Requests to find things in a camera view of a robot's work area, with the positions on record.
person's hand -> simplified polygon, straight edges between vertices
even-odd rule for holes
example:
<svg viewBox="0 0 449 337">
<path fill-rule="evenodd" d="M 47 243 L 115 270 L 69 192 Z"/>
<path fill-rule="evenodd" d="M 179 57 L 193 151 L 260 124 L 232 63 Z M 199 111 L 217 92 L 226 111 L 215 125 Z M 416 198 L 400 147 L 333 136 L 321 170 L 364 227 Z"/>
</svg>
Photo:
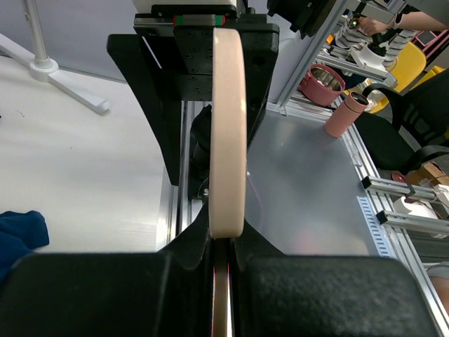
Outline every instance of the person's hand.
<svg viewBox="0 0 449 337">
<path fill-rule="evenodd" d="M 394 26 L 394 20 L 391 20 L 390 23 L 383 23 L 370 18 L 363 18 L 358 24 L 357 29 L 363 29 L 365 34 L 370 37 L 374 34 L 383 32 L 387 29 L 391 29 Z"/>
</svg>

wristwatch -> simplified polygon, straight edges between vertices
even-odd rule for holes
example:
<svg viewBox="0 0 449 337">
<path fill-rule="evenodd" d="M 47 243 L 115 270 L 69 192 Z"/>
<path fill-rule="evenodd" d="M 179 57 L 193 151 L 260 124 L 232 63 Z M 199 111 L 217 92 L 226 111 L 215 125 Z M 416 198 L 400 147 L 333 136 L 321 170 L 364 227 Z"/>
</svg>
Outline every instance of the wristwatch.
<svg viewBox="0 0 449 337">
<path fill-rule="evenodd" d="M 396 15 L 396 17 L 394 18 L 393 29 L 398 29 L 399 25 L 401 24 L 401 21 L 402 21 L 402 14 Z"/>
</svg>

cardboard box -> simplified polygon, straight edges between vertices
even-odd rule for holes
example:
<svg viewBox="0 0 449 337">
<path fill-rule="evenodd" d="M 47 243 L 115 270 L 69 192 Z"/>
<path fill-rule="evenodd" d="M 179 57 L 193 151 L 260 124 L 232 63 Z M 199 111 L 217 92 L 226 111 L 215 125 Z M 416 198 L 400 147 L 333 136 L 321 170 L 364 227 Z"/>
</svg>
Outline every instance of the cardboard box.
<svg viewBox="0 0 449 337">
<path fill-rule="evenodd" d="M 408 174 L 407 181 L 412 185 L 425 187 L 449 185 L 449 176 L 437 164 L 429 162 L 422 165 L 419 170 Z"/>
</svg>

person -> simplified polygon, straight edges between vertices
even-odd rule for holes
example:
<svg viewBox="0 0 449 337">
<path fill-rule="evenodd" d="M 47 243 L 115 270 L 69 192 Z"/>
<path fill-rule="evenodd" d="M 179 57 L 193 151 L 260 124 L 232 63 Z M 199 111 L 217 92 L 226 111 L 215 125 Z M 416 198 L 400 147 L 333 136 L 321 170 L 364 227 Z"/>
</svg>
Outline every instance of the person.
<svg viewBox="0 0 449 337">
<path fill-rule="evenodd" d="M 442 262 L 430 267 L 427 274 L 449 315 L 449 262 Z"/>
<path fill-rule="evenodd" d="M 423 12 L 410 12 L 395 15 L 391 22 L 385 24 L 372 18 L 361 18 L 356 29 L 351 29 L 349 19 L 344 23 L 335 35 L 332 45 L 343 49 L 355 48 L 361 50 L 373 40 L 372 35 L 386 33 L 389 29 L 401 29 L 399 33 L 388 43 L 387 54 L 383 65 L 388 68 L 393 64 L 398 54 L 406 44 L 413 39 L 417 31 L 439 31 L 449 29 L 449 26 L 440 23 Z M 366 80 L 366 77 L 353 74 L 345 75 L 341 70 L 334 69 L 346 83 L 346 88 L 353 88 Z"/>
</svg>

striped shirt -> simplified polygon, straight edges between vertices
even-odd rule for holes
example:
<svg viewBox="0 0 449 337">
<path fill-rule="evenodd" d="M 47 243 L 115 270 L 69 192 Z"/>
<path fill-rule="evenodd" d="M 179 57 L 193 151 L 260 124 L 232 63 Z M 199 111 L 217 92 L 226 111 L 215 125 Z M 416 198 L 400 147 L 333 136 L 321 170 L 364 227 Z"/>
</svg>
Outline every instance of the striped shirt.
<svg viewBox="0 0 449 337">
<path fill-rule="evenodd" d="M 359 51 L 373 41 L 362 29 L 349 29 L 348 22 L 349 21 L 346 21 L 335 35 L 335 45 L 337 47 L 343 49 L 355 48 Z M 385 55 L 385 61 L 383 63 L 384 67 L 389 67 L 393 64 L 398 54 L 404 49 L 406 44 L 413 39 L 416 33 L 416 30 L 404 29 L 389 42 L 387 54 Z"/>
</svg>

